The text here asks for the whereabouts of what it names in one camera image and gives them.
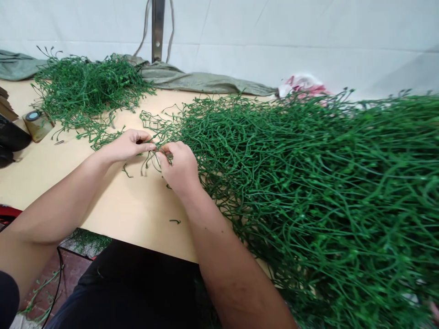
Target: forearm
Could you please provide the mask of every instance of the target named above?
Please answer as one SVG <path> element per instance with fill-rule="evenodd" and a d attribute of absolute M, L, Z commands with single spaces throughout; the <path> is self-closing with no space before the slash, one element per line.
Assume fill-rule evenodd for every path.
<path fill-rule="evenodd" d="M 26 208 L 5 233 L 26 242 L 58 245 L 82 224 L 110 165 L 100 152 L 92 154 Z"/>
<path fill-rule="evenodd" d="M 296 328 L 285 302 L 204 190 L 182 196 L 200 270 L 227 328 Z"/>

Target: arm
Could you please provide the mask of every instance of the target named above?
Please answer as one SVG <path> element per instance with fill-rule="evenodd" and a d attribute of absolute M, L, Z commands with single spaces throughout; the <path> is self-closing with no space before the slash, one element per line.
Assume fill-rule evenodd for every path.
<path fill-rule="evenodd" d="M 35 281 L 56 246 L 81 225 L 108 168 L 116 161 L 151 151 L 143 131 L 128 130 L 84 160 L 67 177 L 34 201 L 0 233 L 0 271 L 16 281 L 20 300 Z"/>
<path fill-rule="evenodd" d="M 182 142 L 157 153 L 164 178 L 189 216 L 201 274 L 225 328 L 297 328 L 284 300 L 203 190 L 191 149 Z"/>

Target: green cloth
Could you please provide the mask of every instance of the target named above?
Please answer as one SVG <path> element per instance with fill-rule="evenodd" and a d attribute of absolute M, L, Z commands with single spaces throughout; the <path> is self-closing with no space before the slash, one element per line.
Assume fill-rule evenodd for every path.
<path fill-rule="evenodd" d="M 0 50 L 0 79 L 19 81 L 30 78 L 39 71 L 39 66 L 46 63 L 45 59 Z"/>
<path fill-rule="evenodd" d="M 227 75 L 212 73 L 184 73 L 173 65 L 164 62 L 150 64 L 141 57 L 125 55 L 131 64 L 139 67 L 139 73 L 146 81 L 153 81 L 157 88 L 199 91 L 209 94 L 244 93 L 257 96 L 268 96 L 276 93 L 271 88 L 256 82 L 235 79 Z"/>
<path fill-rule="evenodd" d="M 139 67 L 143 80 L 154 82 L 157 88 L 205 92 L 209 94 L 244 93 L 257 96 L 268 96 L 276 93 L 271 88 L 256 82 L 235 79 L 227 75 L 212 73 L 184 73 L 173 65 L 164 62 L 150 64 L 141 57 L 124 55 L 132 65 Z M 22 53 L 0 50 L 0 79 L 19 81 L 32 77 L 47 60 L 35 59 Z"/>

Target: left hand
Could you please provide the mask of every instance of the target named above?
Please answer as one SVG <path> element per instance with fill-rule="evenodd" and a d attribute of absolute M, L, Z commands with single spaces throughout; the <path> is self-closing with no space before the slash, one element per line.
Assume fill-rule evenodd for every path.
<path fill-rule="evenodd" d="M 97 153 L 110 162 L 125 161 L 136 154 L 155 150 L 154 143 L 144 143 L 151 138 L 143 130 L 129 129 L 118 139 L 102 147 Z"/>

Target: table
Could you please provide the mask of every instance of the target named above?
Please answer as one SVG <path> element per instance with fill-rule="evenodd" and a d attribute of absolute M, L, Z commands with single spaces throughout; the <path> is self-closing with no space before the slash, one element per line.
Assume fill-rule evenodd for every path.
<path fill-rule="evenodd" d="M 30 83 L 0 80 L 0 86 L 10 95 L 12 108 L 20 116 L 32 111 L 30 104 L 38 98 Z M 123 125 L 143 129 L 139 119 L 142 110 L 159 114 L 165 107 L 178 104 L 181 108 L 182 102 L 191 103 L 198 96 L 199 93 L 157 90 L 156 96 L 146 95 L 141 100 L 135 114 L 117 112 L 114 121 L 116 130 Z M 22 119 L 15 123 L 24 128 Z M 74 131 L 61 133 L 59 139 L 64 143 L 60 145 L 54 145 L 51 135 L 49 133 L 39 144 L 32 142 L 26 149 L 17 152 L 15 159 L 19 158 L 19 162 L 0 169 L 0 203 L 24 210 L 93 153 L 87 139 L 77 140 Z M 172 190 L 166 188 L 161 173 L 152 166 L 147 170 L 146 177 L 140 175 L 144 159 L 145 156 L 137 156 L 128 162 L 126 170 L 134 178 L 128 178 L 122 172 L 124 163 L 114 164 L 109 169 L 81 228 L 197 262 L 180 201 Z M 170 222 L 173 219 L 181 223 Z"/>

